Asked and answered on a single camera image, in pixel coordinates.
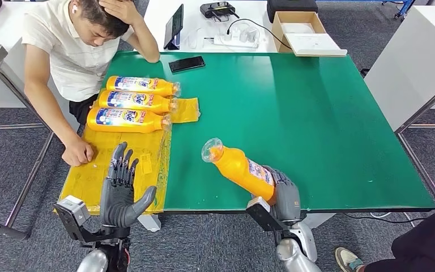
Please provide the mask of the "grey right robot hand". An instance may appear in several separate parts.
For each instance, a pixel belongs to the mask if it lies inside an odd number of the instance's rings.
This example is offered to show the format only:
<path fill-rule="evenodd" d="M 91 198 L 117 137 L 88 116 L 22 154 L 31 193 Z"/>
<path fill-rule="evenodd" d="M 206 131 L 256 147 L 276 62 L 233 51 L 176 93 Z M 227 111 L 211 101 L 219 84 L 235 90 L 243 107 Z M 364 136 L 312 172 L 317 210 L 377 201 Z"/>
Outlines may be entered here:
<path fill-rule="evenodd" d="M 274 181 L 275 203 L 272 205 L 262 197 L 255 197 L 249 201 L 246 210 L 251 212 L 250 215 L 262 228 L 283 228 L 302 221 L 298 187 L 282 171 L 267 165 L 264 169 Z"/>

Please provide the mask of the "person's right hand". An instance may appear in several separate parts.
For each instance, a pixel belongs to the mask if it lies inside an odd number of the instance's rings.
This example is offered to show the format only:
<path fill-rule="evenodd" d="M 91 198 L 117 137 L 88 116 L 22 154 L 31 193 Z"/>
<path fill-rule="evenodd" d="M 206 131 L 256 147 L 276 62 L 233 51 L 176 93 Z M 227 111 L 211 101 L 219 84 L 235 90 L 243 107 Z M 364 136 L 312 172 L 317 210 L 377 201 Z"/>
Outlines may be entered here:
<path fill-rule="evenodd" d="M 62 154 L 62 159 L 65 163 L 72 167 L 78 167 L 92 161 L 94 151 L 92 146 L 78 138 L 65 143 L 65 150 Z"/>

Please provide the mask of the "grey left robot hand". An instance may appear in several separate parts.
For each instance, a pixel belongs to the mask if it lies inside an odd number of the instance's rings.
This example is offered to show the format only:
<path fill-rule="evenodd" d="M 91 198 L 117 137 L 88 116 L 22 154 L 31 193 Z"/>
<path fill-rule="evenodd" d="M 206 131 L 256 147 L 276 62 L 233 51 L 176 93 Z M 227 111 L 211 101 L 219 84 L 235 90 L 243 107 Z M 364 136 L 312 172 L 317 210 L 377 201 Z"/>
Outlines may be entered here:
<path fill-rule="evenodd" d="M 127 142 L 119 143 L 113 151 L 100 197 L 100 219 L 106 226 L 131 227 L 155 199 L 157 187 L 149 186 L 140 199 L 134 200 L 139 160 L 131 161 L 132 154 Z"/>

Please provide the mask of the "person's left hand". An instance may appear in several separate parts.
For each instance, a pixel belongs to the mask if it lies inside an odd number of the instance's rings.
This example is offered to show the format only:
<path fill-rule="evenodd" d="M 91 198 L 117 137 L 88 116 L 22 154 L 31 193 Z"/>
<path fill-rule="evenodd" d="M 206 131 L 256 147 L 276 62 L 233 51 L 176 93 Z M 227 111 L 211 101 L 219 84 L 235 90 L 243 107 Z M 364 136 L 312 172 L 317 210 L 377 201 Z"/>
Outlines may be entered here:
<path fill-rule="evenodd" d="M 129 25 L 143 23 L 143 17 L 137 11 L 133 1 L 100 0 L 99 5 L 104 10 Z"/>

